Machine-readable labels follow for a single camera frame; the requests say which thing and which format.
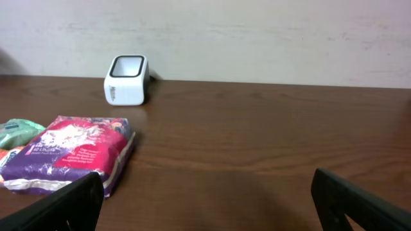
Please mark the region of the red purple sanitary pad pack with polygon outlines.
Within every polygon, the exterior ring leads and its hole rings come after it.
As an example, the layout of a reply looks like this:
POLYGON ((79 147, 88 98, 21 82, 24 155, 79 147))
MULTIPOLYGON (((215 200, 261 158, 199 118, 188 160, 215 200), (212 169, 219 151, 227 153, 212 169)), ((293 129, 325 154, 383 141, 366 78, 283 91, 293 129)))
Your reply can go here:
POLYGON ((109 198, 135 139, 125 118, 59 116, 1 168, 1 186, 51 194, 95 172, 109 198))

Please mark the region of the white barcode scanner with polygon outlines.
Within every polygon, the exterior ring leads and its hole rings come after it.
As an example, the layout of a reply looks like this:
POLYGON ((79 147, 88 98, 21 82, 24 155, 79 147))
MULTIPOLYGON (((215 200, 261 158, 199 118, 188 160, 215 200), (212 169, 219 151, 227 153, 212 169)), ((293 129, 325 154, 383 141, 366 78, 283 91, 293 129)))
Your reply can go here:
POLYGON ((138 106, 146 101, 150 71, 143 55, 119 55, 104 79, 107 102, 114 106, 138 106))

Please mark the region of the small orange tissue pack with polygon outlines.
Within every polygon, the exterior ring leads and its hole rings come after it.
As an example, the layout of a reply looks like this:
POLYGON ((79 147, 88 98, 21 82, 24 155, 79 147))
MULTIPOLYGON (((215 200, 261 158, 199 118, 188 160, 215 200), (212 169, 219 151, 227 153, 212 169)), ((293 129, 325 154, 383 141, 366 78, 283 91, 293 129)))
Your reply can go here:
POLYGON ((21 150, 24 149, 24 146, 18 146, 11 150, 1 150, 1 162, 0 170, 3 172, 5 166, 11 159, 13 159, 21 150))

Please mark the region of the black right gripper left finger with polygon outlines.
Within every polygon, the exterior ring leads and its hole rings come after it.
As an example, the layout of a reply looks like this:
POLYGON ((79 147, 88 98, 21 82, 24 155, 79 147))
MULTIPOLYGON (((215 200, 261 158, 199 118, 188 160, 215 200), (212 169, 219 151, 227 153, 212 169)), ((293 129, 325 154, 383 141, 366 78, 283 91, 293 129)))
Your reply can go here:
POLYGON ((1 219, 1 231, 95 230, 103 199, 101 178, 92 172, 1 219))

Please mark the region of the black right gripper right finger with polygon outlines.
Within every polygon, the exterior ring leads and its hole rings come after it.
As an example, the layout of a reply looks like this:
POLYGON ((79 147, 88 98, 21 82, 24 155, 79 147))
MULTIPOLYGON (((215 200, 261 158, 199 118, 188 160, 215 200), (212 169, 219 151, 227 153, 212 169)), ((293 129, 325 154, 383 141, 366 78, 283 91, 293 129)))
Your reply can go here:
POLYGON ((410 231, 410 213, 322 168, 315 170, 311 196, 323 230, 410 231))

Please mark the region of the teal green wipes pack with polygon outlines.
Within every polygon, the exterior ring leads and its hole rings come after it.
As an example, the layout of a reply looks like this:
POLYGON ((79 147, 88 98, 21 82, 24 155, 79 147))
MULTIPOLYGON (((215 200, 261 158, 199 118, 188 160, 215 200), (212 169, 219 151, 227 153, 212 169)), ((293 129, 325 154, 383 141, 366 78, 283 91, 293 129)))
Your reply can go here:
POLYGON ((1 149, 25 146, 46 128, 26 119, 11 119, 1 124, 1 149))

